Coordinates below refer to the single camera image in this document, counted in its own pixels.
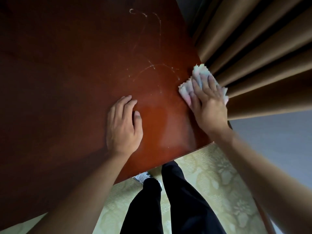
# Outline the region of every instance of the curtain fold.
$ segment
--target curtain fold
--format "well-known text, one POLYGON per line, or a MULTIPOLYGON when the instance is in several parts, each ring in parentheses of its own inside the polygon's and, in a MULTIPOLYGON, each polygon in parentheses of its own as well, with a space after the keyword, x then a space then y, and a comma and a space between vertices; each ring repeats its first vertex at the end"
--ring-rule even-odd
POLYGON ((312 0, 211 0, 192 38, 229 120, 312 110, 312 0))

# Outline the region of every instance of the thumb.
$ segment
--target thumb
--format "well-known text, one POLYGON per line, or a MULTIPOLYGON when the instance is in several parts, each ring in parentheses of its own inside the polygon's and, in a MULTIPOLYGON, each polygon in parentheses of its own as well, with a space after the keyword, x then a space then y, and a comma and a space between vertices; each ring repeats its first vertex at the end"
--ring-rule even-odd
POLYGON ((135 123, 134 125, 135 134, 142 138, 143 137, 142 118, 138 111, 135 111, 134 123, 135 123))
POLYGON ((192 106, 191 109, 193 111, 194 114, 197 114, 197 112, 200 110, 200 102, 199 99, 197 98, 197 96, 194 94, 194 92, 190 92, 190 97, 191 97, 191 101, 192 101, 192 106))

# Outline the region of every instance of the forearm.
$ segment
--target forearm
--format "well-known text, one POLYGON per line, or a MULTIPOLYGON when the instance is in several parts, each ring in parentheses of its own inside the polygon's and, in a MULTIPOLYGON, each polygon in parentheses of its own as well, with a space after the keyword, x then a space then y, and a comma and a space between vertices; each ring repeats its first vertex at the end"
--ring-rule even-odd
POLYGON ((212 135, 253 196, 285 233, 310 233, 312 193, 252 150, 231 129, 212 135))
POLYGON ((109 154, 59 206, 48 213, 29 233, 92 233, 111 187, 129 156, 109 154))

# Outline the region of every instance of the person's right arm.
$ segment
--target person's right arm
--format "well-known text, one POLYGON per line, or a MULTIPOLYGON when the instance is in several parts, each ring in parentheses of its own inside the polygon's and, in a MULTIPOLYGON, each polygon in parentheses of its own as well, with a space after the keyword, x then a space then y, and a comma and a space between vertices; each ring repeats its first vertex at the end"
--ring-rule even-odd
POLYGON ((312 233, 312 191, 229 128, 222 92, 212 77, 203 82, 202 90, 195 80, 193 87, 191 106, 198 125, 225 153, 255 199, 285 234, 312 233))

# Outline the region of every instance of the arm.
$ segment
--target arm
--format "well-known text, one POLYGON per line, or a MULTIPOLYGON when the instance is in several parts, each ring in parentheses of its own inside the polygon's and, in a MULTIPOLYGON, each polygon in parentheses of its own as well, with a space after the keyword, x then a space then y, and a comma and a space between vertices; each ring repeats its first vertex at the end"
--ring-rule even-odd
POLYGON ((221 89, 209 78, 201 90, 193 80, 192 111, 257 201, 284 233, 312 232, 312 192, 252 150, 227 124, 221 89))
POLYGON ((108 157, 70 195, 40 220, 31 234, 79 234, 92 233, 103 209, 105 200, 124 164, 137 150, 142 140, 142 119, 132 109, 137 103, 131 96, 122 97, 111 108, 107 123, 108 157))

